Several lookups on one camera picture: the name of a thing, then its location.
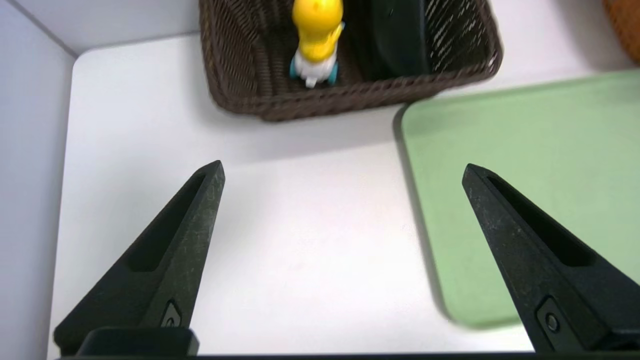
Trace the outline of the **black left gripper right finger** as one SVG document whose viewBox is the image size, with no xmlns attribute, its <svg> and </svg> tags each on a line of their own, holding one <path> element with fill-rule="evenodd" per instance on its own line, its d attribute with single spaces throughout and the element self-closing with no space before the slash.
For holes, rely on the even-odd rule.
<svg viewBox="0 0 640 360">
<path fill-rule="evenodd" d="M 535 351 L 639 352 L 635 281 L 493 171 L 461 183 Z"/>
</svg>

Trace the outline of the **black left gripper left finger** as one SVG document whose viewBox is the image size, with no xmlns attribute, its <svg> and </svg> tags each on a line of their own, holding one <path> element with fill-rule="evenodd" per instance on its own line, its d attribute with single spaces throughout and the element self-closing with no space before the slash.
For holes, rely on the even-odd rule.
<svg viewBox="0 0 640 360">
<path fill-rule="evenodd" d="M 53 332 L 62 354 L 195 354 L 190 330 L 226 175 L 195 171 Z"/>
</svg>

